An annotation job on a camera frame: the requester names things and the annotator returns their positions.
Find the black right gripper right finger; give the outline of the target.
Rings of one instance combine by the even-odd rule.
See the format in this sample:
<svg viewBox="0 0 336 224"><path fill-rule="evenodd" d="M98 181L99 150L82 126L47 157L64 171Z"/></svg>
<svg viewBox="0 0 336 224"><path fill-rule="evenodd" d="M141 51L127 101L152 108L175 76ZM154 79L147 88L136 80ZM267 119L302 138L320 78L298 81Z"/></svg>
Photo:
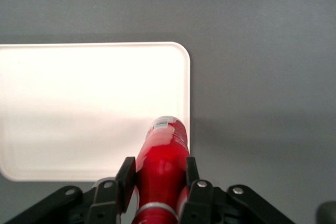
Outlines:
<svg viewBox="0 0 336 224"><path fill-rule="evenodd" d="M186 159L187 201L178 223L294 224L250 187L233 185L227 190L200 179L194 157Z"/></svg>

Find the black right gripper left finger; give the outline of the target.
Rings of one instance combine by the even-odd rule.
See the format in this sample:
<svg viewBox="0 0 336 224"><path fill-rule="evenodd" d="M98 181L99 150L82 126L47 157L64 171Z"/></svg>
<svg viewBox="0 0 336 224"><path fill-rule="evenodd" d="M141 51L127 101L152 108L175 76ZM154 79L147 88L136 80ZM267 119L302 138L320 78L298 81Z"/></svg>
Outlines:
<svg viewBox="0 0 336 224"><path fill-rule="evenodd" d="M136 181L135 158L127 157L115 177L103 178L83 192L65 186L7 223L120 223Z"/></svg>

